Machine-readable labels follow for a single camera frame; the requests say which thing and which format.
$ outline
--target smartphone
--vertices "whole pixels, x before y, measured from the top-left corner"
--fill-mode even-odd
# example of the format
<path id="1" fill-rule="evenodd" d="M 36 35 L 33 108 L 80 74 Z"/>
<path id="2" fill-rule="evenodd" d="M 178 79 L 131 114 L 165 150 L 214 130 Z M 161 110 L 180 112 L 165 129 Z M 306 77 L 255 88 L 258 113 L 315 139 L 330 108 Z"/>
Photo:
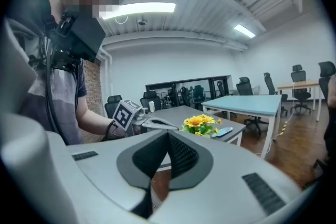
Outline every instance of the smartphone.
<path id="1" fill-rule="evenodd" d="M 217 137 L 222 137 L 223 135 L 226 135 L 227 133 L 231 132 L 233 130 L 232 127 L 225 127 L 223 129 L 220 129 L 218 134 L 216 135 Z"/>

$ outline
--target light blue table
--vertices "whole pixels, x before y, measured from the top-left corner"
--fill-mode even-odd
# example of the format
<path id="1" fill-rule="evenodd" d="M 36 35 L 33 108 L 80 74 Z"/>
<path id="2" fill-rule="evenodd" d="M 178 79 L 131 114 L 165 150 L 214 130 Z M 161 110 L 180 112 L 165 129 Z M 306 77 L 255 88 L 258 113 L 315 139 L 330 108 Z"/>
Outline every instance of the light blue table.
<path id="1" fill-rule="evenodd" d="M 207 113 L 209 113 L 208 109 L 215 109 L 215 112 L 227 111 L 228 119 L 230 119 L 230 112 L 268 118 L 268 130 L 261 153 L 261 157 L 265 158 L 269 143 L 271 142 L 277 113 L 274 139 L 278 134 L 281 115 L 281 95 L 228 95 L 204 102 L 202 106 L 203 111 Z"/>

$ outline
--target fluorescent light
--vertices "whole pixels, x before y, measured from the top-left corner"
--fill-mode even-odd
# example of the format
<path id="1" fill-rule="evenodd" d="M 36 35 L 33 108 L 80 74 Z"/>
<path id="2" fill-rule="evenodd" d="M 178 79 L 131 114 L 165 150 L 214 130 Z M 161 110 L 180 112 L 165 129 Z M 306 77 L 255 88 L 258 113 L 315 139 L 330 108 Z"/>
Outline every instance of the fluorescent light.
<path id="1" fill-rule="evenodd" d="M 159 13 L 172 13 L 175 10 L 175 3 L 167 2 L 145 2 L 120 5 L 112 12 L 103 12 L 101 17 L 106 20 L 123 15 L 130 15 L 135 13 L 159 12 Z"/>
<path id="2" fill-rule="evenodd" d="M 237 25 L 235 28 L 235 30 L 245 34 L 246 36 L 250 37 L 250 38 L 253 38 L 255 37 L 256 35 L 253 34 L 250 30 L 246 29 L 244 26 L 242 25 Z"/>

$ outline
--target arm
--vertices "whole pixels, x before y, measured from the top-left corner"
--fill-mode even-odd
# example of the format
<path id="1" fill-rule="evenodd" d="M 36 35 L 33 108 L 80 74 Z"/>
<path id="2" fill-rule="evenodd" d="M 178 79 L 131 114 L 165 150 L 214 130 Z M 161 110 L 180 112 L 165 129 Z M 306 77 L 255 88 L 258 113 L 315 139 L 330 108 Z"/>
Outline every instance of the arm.
<path id="1" fill-rule="evenodd" d="M 328 107 L 336 108 L 336 76 L 332 75 L 328 84 Z"/>
<path id="2" fill-rule="evenodd" d="M 78 126 L 92 134 L 105 135 L 107 126 L 111 123 L 112 119 L 105 118 L 101 115 L 89 110 L 86 104 L 86 97 L 78 98 L 78 105 L 76 110 L 76 119 Z M 112 133 L 114 127 L 110 128 L 109 134 Z M 124 136 L 125 133 L 121 128 L 117 128 L 113 131 L 115 135 Z"/>

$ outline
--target security camera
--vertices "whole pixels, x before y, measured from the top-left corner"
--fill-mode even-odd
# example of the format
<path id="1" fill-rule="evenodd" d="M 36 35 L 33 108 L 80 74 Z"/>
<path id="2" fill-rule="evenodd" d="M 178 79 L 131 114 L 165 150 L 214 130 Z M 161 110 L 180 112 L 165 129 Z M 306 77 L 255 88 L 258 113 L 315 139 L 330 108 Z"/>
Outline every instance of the security camera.
<path id="1" fill-rule="evenodd" d="M 147 24 L 147 20 L 144 17 L 142 17 L 141 19 L 138 20 L 138 24 L 142 25 L 142 26 L 146 25 Z"/>

